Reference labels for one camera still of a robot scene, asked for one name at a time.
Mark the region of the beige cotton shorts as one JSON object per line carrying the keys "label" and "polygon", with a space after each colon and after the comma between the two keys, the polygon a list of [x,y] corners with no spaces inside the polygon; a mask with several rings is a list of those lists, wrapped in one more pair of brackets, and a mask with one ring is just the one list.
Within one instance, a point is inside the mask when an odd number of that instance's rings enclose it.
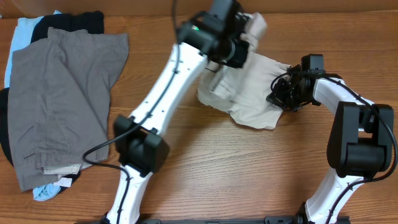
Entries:
{"label": "beige cotton shorts", "polygon": [[288,64],[256,53],[267,24],[255,12],[245,26],[243,40],[249,42],[248,57],[243,68],[221,67],[211,62],[200,77],[198,100],[228,113],[236,123],[256,129],[274,129],[282,109],[266,100],[271,82],[287,71]]}

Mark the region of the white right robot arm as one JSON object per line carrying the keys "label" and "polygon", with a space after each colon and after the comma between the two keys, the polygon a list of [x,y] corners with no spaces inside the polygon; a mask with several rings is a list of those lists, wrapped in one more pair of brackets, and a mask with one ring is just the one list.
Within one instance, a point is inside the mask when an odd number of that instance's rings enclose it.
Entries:
{"label": "white right robot arm", "polygon": [[397,167],[392,107],[363,98],[328,73],[321,54],[306,55],[278,75],[267,101],[284,111],[324,105],[335,118],[326,149],[330,168],[317,191],[294,216],[267,217],[265,223],[349,223],[339,212],[355,191],[386,179]]}

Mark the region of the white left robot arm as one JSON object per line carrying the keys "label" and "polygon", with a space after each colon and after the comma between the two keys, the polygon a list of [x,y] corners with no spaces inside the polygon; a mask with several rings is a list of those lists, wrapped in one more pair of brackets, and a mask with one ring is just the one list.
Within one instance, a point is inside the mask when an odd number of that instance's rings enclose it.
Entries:
{"label": "white left robot arm", "polygon": [[156,83],[129,117],[114,122],[121,176],[101,223],[137,223],[149,179],[169,154],[163,136],[178,104],[210,62],[242,68],[249,43],[241,34],[251,18],[237,1],[215,0],[210,10],[173,26],[176,43]]}

